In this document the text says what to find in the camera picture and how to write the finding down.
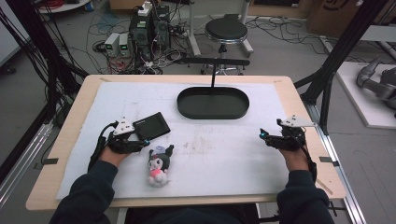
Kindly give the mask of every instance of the round stool seat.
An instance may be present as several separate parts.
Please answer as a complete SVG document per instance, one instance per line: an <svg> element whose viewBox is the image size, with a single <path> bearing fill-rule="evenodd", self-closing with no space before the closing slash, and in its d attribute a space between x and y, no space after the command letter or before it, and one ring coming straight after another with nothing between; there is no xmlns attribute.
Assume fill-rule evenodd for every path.
<svg viewBox="0 0 396 224"><path fill-rule="evenodd" d="M220 18L207 23L205 34L220 44L237 44L248 36L248 28L238 20Z"/></svg>

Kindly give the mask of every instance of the person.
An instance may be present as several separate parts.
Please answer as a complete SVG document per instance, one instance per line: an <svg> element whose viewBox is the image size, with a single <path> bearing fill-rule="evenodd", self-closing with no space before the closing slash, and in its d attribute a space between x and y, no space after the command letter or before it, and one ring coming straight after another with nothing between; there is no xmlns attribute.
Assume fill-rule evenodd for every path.
<svg viewBox="0 0 396 224"><path fill-rule="evenodd" d="M328 211L329 198L317 189L308 171L305 154L279 150L288 167L289 182L277 194L280 223L333 223ZM106 147L91 170L79 177L68 196L58 205L49 223L110 223L104 212L114 197L113 180L120 163L127 154L118 154ZM178 206L146 208L140 216L133 216L137 223L247 223L241 213L241 204Z"/></svg>

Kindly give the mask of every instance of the white paper sheet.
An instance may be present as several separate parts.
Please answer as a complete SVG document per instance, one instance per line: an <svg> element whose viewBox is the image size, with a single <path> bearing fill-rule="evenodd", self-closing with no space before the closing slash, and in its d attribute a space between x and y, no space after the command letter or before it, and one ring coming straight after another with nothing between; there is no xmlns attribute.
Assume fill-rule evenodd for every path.
<svg viewBox="0 0 396 224"><path fill-rule="evenodd" d="M285 118L274 85L217 84L243 91L250 101L244 117L227 120L187 119L180 115L177 96L192 86L200 85L103 83L71 152L57 199L65 197L73 182L87 172L98 135L108 123L122 117L132 122L157 112L163 113L171 132L122 162L113 184L115 198L267 194L282 190L288 178L284 159L259 138L260 128L280 135L276 119ZM171 182L162 188L151 187L149 150L169 145L175 145L168 171Z"/></svg>

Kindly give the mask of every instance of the cardboard box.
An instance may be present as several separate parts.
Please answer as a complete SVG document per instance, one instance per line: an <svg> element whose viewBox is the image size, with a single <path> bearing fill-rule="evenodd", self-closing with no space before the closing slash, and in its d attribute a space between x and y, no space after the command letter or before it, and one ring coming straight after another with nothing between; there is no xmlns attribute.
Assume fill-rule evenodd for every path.
<svg viewBox="0 0 396 224"><path fill-rule="evenodd" d="M248 8L249 16L264 16L264 17L285 17L301 19L306 18L312 7L312 0L300 0L297 7L277 7L255 5L251 1Z"/></svg>
<svg viewBox="0 0 396 224"><path fill-rule="evenodd" d="M391 6L389 1L378 14L374 23L379 22ZM357 0L320 0L315 4L306 21L307 31L311 34L340 37L353 17L359 10ZM396 10L392 10L386 21L396 16Z"/></svg>
<svg viewBox="0 0 396 224"><path fill-rule="evenodd" d="M111 9L132 9L141 7L145 0L109 0Z"/></svg>

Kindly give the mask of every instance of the black oval tray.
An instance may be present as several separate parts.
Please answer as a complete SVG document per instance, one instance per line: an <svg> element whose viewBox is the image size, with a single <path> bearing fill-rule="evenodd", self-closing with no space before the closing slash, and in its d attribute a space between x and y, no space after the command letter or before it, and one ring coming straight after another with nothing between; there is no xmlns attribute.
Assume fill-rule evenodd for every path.
<svg viewBox="0 0 396 224"><path fill-rule="evenodd" d="M189 119L240 119L248 112L247 95L229 87L191 87L177 97L177 109Z"/></svg>

